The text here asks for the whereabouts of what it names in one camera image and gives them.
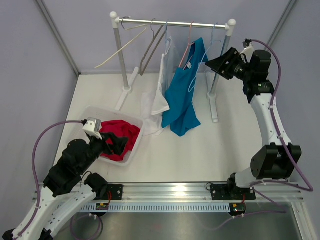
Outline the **blue t shirt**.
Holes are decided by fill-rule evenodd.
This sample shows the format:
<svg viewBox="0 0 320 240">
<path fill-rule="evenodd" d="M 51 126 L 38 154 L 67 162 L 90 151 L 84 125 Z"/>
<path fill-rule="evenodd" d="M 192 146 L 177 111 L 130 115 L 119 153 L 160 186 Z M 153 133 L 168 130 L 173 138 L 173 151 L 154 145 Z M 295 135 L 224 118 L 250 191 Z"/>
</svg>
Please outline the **blue t shirt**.
<svg viewBox="0 0 320 240">
<path fill-rule="evenodd" d="M 168 90 L 165 92 L 170 110 L 162 115 L 162 127 L 170 127 L 177 136 L 184 136 L 189 130 L 201 125 L 193 106 L 196 75 L 202 62 L 208 57 L 203 38 L 192 43 L 185 65 L 177 68 Z"/>
</svg>

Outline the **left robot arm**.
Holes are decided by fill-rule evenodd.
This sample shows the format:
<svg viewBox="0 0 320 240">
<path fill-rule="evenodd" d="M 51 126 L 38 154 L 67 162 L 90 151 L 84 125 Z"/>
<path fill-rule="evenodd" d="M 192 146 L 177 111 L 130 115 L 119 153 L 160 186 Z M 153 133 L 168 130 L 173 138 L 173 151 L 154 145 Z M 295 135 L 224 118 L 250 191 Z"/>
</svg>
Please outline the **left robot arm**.
<svg viewBox="0 0 320 240">
<path fill-rule="evenodd" d="M 34 209 L 18 227 L 3 234 L 4 240 L 52 240 L 87 203 L 94 199 L 112 199 L 114 191 L 98 173 L 90 174 L 75 194 L 68 197 L 101 154 L 120 156 L 128 142 L 128 138 L 117 137 L 112 132 L 89 139 L 89 143 L 75 139 L 68 144 L 43 181 Z"/>
</svg>

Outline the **pink hanger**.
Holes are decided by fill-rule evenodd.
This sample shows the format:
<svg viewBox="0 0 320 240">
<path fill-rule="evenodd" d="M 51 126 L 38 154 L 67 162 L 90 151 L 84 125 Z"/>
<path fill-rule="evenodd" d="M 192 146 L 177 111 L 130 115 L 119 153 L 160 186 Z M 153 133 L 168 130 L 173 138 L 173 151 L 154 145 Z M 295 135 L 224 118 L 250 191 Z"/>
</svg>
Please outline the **pink hanger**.
<svg viewBox="0 0 320 240">
<path fill-rule="evenodd" d="M 180 61 L 180 63 L 179 63 L 178 68 L 181 68 L 181 67 L 182 67 L 182 64 L 184 63 L 184 60 L 185 60 L 185 57 L 186 57 L 186 55 L 187 55 L 188 49 L 189 49 L 189 47 L 192 45 L 190 38 L 191 38 L 191 31 L 192 31 L 193 23 L 194 23 L 194 21 L 192 21 L 192 22 L 190 23 L 189 30 L 188 30 L 187 46 L 186 46 L 186 48 L 185 48 L 185 51 L 184 51 L 184 53 L 183 53 L 183 56 L 182 56 L 182 58 L 181 58 L 181 61 Z"/>
</svg>

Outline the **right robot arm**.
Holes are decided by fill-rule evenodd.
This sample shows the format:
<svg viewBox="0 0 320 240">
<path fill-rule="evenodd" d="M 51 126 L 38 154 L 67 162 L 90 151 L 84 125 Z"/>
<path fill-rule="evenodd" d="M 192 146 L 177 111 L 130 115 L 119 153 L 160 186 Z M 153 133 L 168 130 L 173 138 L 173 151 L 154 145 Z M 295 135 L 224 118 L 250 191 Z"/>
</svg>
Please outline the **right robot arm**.
<svg viewBox="0 0 320 240">
<path fill-rule="evenodd" d="M 210 184 L 213 200 L 255 200 L 253 187 L 276 183 L 290 185 L 288 178 L 298 163 L 302 149 L 294 145 L 282 125 L 276 106 L 275 89 L 268 80 L 272 55 L 255 50 L 251 59 L 230 48 L 206 66 L 227 80 L 243 82 L 243 93 L 252 107 L 262 138 L 262 148 L 252 157 L 250 166 L 230 175 L 225 184 Z"/>
</svg>

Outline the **red t shirt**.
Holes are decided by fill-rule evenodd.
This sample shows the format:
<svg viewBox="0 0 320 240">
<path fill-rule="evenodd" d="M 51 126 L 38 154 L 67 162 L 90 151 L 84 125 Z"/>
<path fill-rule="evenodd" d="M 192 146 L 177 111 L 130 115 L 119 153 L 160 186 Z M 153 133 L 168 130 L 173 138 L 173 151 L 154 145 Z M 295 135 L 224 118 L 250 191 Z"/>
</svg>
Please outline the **red t shirt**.
<svg viewBox="0 0 320 240">
<path fill-rule="evenodd" d="M 125 150 L 122 155 L 108 155 L 102 154 L 101 156 L 104 158 L 108 158 L 114 162 L 121 162 L 124 160 L 125 155 L 133 150 L 137 138 L 140 134 L 141 129 L 135 125 L 132 125 L 124 120 L 111 120 L 104 121 L 101 123 L 100 133 L 114 133 L 118 138 L 127 137 L 128 142 L 125 146 Z"/>
</svg>

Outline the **white t shirt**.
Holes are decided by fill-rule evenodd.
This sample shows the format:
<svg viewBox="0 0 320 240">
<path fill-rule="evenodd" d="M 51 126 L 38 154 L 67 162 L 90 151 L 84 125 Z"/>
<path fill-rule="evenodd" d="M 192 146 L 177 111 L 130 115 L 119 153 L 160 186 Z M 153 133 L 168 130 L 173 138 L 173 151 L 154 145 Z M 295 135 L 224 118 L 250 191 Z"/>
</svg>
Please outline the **white t shirt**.
<svg viewBox="0 0 320 240">
<path fill-rule="evenodd" d="M 164 130 L 162 127 L 163 113 L 170 110 L 165 92 L 169 89 L 177 68 L 176 52 L 172 39 L 168 55 L 165 56 L 164 52 L 161 56 L 157 87 L 142 94 L 140 113 L 144 121 L 144 136 L 158 136 Z"/>
</svg>

